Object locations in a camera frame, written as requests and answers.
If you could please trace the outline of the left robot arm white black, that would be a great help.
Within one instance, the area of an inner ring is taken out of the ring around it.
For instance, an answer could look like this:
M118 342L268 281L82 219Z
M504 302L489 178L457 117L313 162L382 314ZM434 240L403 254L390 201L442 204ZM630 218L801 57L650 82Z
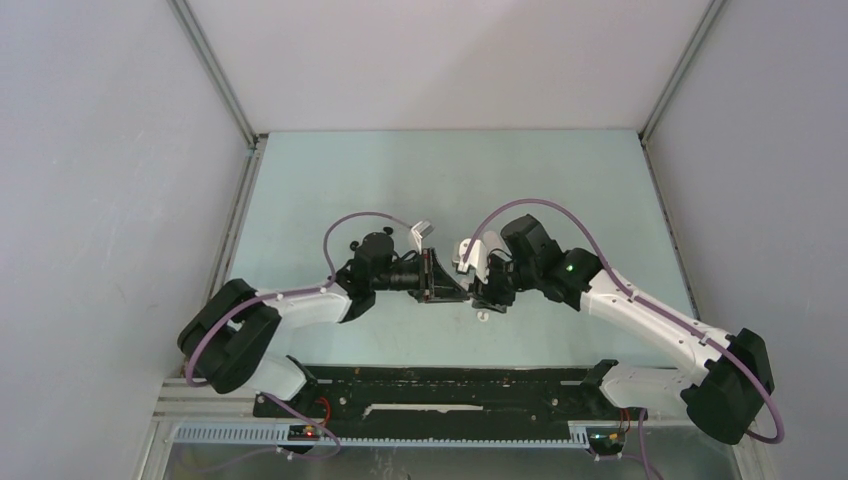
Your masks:
M432 248L400 255L386 230L351 248L352 258L325 286L263 292L240 278L227 281L177 337L189 379L219 394L248 386L276 397L290 415L304 416L315 406L316 390L287 351L294 330L356 320L381 291L404 292L422 304L469 299Z

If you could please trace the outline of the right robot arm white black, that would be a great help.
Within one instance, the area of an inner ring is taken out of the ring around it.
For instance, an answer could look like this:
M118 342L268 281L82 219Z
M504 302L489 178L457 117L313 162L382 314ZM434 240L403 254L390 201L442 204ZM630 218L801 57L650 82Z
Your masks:
M581 392L593 417L631 407L684 414L714 440L736 445L755 435L755 418L773 405L774 377L760 335L747 328L731 334L670 308L605 266L598 254L562 249L531 215L499 233L478 230L460 241L454 264L474 274L469 294L477 309L505 312L518 293L536 290L630 333L671 361L669 369L600 363Z

